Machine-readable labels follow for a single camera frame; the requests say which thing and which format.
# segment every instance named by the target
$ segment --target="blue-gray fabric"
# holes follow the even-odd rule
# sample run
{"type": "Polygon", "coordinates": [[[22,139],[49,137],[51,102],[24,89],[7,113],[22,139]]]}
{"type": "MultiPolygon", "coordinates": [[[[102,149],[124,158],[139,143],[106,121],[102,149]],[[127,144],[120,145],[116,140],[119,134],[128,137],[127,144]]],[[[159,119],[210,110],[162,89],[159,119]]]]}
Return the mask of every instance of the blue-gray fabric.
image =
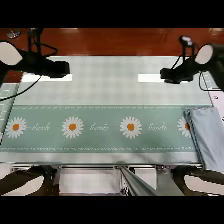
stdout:
{"type": "Polygon", "coordinates": [[[217,108],[184,111],[191,137],[206,170],[224,172],[224,127],[217,108]]]}

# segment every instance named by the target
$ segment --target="daisy print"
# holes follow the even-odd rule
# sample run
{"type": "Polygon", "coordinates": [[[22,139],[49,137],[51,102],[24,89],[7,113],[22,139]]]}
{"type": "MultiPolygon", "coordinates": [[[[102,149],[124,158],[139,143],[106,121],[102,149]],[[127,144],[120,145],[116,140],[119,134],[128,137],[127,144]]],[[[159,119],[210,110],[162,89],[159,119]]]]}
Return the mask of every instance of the daisy print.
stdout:
{"type": "Polygon", "coordinates": [[[177,127],[182,135],[184,135],[186,138],[191,138],[190,125],[187,123],[184,117],[179,119],[177,127]]]}
{"type": "Polygon", "coordinates": [[[81,135],[83,127],[84,125],[81,119],[78,117],[69,117],[63,122],[62,132],[64,132],[63,135],[65,135],[66,138],[71,139],[81,135]]]}
{"type": "Polygon", "coordinates": [[[17,138],[23,134],[27,128],[26,121],[22,117],[15,117],[8,122],[5,132],[8,138],[17,138]]]}
{"type": "Polygon", "coordinates": [[[142,125],[138,119],[135,119],[134,117],[126,117],[123,119],[120,125],[121,129],[120,131],[123,132],[123,135],[126,136],[126,138],[135,138],[136,136],[139,136],[141,134],[142,125]]]}

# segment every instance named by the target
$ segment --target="orange flower center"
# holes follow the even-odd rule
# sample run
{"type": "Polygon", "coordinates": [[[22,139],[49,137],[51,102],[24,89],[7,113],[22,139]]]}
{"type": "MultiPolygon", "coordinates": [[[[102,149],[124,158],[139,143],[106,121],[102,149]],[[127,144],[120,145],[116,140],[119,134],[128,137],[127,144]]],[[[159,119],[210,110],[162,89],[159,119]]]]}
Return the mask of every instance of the orange flower center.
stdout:
{"type": "Polygon", "coordinates": [[[134,124],[128,124],[128,130],[133,131],[135,129],[134,124]]]}
{"type": "Polygon", "coordinates": [[[17,131],[17,130],[19,130],[19,124],[14,124],[14,125],[12,126],[12,130],[13,130],[13,131],[17,131]]]}
{"type": "Polygon", "coordinates": [[[74,131],[74,130],[76,129],[76,124],[70,124],[70,125],[69,125],[69,129],[70,129],[71,131],[74,131]]]}
{"type": "Polygon", "coordinates": [[[185,128],[189,131],[190,130],[190,125],[188,123],[186,123],[185,128]]]}

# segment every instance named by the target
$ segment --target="daisy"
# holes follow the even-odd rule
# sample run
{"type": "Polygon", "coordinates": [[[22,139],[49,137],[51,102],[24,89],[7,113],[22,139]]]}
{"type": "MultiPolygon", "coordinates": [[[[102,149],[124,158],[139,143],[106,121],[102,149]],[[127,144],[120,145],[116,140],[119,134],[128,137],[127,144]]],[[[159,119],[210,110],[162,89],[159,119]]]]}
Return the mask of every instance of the daisy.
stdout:
{"type": "Polygon", "coordinates": [[[182,135],[184,135],[185,137],[191,138],[190,125],[187,123],[184,117],[179,119],[177,127],[178,127],[178,130],[182,132],[182,135]]]}
{"type": "Polygon", "coordinates": [[[62,125],[62,131],[64,132],[63,135],[66,136],[66,138],[70,137],[75,138],[76,136],[79,136],[82,134],[83,130],[83,122],[78,117],[69,117],[66,119],[65,122],[63,122],[62,125]]]}
{"type": "Polygon", "coordinates": [[[22,117],[15,117],[8,122],[5,131],[8,138],[17,138],[23,134],[23,131],[25,131],[26,128],[27,125],[25,119],[22,117]]]}
{"type": "Polygon", "coordinates": [[[120,127],[120,131],[123,131],[123,135],[130,139],[140,135],[140,130],[142,130],[140,121],[134,117],[126,117],[126,119],[123,119],[120,127]]]}

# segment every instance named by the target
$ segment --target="red-brown floor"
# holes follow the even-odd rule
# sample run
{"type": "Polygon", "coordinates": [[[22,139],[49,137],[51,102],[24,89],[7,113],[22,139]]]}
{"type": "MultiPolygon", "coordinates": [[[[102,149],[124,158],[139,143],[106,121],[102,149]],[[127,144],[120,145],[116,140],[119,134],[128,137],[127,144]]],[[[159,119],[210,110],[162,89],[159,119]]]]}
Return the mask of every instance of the red-brown floor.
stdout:
{"type": "MultiPolygon", "coordinates": [[[[0,28],[0,40],[27,50],[28,28],[17,39],[9,39],[8,28],[0,28]]],[[[224,44],[223,28],[45,28],[41,42],[58,48],[58,55],[180,55],[180,35],[190,36],[199,47],[224,44]]],[[[43,47],[42,53],[50,53],[43,47]]],[[[5,82],[19,82],[21,73],[9,72],[5,82]]]]}

